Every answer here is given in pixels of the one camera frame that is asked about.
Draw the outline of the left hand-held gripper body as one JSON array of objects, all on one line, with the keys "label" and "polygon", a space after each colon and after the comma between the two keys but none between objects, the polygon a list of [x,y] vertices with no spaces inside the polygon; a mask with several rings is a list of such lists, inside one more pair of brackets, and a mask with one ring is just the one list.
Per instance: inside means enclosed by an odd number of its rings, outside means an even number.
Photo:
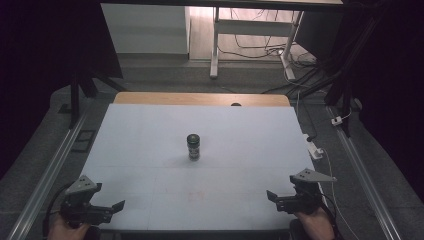
[{"label": "left hand-held gripper body", "polygon": [[111,207],[94,206],[90,203],[101,187],[101,183],[94,183],[86,175],[82,175],[65,190],[59,213],[72,228],[83,223],[98,226],[111,221]]}]

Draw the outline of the white power strip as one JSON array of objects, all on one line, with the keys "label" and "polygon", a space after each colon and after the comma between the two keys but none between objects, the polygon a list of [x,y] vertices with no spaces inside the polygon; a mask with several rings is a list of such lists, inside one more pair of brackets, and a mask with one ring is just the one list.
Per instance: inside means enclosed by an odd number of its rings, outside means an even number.
[{"label": "white power strip", "polygon": [[303,135],[307,150],[313,160],[319,160],[323,158],[324,151],[321,148],[318,148],[312,138],[308,134]]}]

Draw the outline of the white cabinet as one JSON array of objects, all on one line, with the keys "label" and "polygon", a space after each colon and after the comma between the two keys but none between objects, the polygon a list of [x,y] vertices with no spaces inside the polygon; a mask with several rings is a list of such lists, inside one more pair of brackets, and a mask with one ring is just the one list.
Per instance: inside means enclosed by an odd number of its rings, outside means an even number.
[{"label": "white cabinet", "polygon": [[189,53],[188,7],[107,3],[101,7],[117,53]]}]

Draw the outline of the person's left hand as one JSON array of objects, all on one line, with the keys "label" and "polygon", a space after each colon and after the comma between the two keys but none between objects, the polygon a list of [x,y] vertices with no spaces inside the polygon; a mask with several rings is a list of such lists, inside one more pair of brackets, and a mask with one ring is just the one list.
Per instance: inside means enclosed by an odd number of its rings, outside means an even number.
[{"label": "person's left hand", "polygon": [[82,224],[78,228],[71,228],[61,215],[57,214],[50,225],[47,240],[84,240],[89,224]]}]

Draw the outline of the white desk frame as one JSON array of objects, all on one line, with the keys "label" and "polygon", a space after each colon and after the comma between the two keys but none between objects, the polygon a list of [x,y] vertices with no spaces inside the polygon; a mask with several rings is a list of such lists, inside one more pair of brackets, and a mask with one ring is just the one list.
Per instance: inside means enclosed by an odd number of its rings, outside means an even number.
[{"label": "white desk frame", "polygon": [[213,45],[211,52],[210,78],[216,79],[218,77],[218,40],[219,35],[224,34],[285,37],[287,42],[283,46],[283,49],[278,50],[277,53],[284,67],[284,73],[287,79],[289,81],[294,81],[295,75],[290,66],[288,57],[291,53],[291,47],[300,25],[302,15],[302,11],[294,11],[294,19],[290,22],[221,19],[220,9],[215,7],[213,15]]}]

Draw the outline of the aluminium rail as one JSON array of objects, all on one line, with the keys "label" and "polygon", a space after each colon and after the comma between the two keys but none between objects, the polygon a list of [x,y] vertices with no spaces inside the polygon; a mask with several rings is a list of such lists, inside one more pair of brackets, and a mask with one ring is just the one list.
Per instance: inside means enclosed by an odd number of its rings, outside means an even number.
[{"label": "aluminium rail", "polygon": [[337,133],[339,142],[344,154],[346,155],[346,157],[341,160],[341,163],[344,161],[350,162],[351,168],[355,172],[356,179],[363,189],[368,200],[368,204],[372,209],[386,240],[402,240],[398,227],[396,226],[385,202],[378,193],[378,190],[369,175],[353,140],[344,133],[340,126],[335,126],[334,130]]},{"label": "aluminium rail", "polygon": [[6,240],[26,239],[86,118],[87,109],[75,120],[73,127],[67,130]]}]

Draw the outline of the white table mat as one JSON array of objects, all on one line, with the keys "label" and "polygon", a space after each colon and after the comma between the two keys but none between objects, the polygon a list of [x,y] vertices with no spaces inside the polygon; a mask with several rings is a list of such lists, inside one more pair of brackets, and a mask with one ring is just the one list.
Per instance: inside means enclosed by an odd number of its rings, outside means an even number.
[{"label": "white table mat", "polygon": [[102,184],[93,204],[125,200],[108,230],[250,231],[289,225],[266,190],[294,195],[289,176],[312,166],[291,107],[112,104],[82,172]]}]

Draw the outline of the black rectangular floor frame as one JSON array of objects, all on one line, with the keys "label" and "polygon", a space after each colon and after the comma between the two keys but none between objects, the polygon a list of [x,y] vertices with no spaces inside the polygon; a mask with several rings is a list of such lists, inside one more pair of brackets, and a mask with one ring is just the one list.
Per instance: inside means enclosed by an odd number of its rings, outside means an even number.
[{"label": "black rectangular floor frame", "polygon": [[95,137],[95,130],[80,130],[71,151],[76,153],[88,153],[94,143]]}]

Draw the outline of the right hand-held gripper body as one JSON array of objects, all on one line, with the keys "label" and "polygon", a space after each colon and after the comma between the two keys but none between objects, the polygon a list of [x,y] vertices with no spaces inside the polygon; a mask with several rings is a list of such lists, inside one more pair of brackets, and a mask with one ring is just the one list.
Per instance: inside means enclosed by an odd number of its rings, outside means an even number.
[{"label": "right hand-held gripper body", "polygon": [[295,175],[290,175],[289,180],[294,185],[296,194],[284,197],[275,196],[277,210],[288,214],[302,212],[310,215],[323,203],[319,184],[334,183],[337,178],[305,168]]}]

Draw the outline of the person's right hand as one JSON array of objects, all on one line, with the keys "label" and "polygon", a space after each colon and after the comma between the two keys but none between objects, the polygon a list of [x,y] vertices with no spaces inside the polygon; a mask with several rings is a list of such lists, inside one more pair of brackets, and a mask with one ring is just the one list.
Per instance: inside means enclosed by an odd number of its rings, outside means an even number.
[{"label": "person's right hand", "polygon": [[322,208],[318,208],[312,214],[296,212],[295,216],[300,220],[311,240],[335,240],[330,219]]}]

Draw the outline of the wooden table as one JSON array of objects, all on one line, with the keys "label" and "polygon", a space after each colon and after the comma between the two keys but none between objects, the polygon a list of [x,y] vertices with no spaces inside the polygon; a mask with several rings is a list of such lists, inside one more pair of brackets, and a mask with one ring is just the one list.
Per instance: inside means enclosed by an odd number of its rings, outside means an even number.
[{"label": "wooden table", "polygon": [[285,95],[230,93],[120,92],[114,104],[289,107]]}]

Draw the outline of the black metal stand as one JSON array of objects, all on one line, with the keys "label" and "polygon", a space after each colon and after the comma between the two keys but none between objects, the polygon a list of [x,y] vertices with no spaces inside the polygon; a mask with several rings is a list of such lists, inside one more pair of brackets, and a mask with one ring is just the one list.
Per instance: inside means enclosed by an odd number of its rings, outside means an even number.
[{"label": "black metal stand", "polygon": [[345,49],[349,48],[350,51],[345,59],[342,61],[337,71],[329,76],[326,80],[314,84],[311,88],[301,91],[298,96],[303,99],[318,90],[330,85],[329,92],[324,97],[324,103],[327,106],[334,106],[339,100],[342,100],[342,120],[341,128],[347,136],[349,132],[349,116],[351,114],[350,101],[352,98],[352,84],[353,67],[358,62],[358,57],[363,51],[367,41],[372,35],[375,27],[379,23],[381,16],[379,14],[369,14],[366,17],[365,23],[357,28],[355,35],[345,44]]},{"label": "black metal stand", "polygon": [[95,86],[94,80],[98,79],[102,83],[111,87],[118,92],[127,92],[128,89],[124,86],[115,82],[111,77],[105,73],[95,70],[93,68],[87,68],[78,70],[71,75],[70,79],[70,109],[68,113],[71,115],[69,128],[73,129],[77,122],[80,120],[80,97],[79,93],[83,92],[88,98],[95,98],[98,94],[98,89]]}]

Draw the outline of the small dark spice jar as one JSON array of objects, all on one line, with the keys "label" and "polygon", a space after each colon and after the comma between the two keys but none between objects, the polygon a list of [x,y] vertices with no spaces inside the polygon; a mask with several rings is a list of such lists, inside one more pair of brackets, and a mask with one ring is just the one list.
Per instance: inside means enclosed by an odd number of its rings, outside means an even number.
[{"label": "small dark spice jar", "polygon": [[200,136],[197,134],[189,134],[186,141],[189,151],[189,159],[197,161],[200,158]]}]

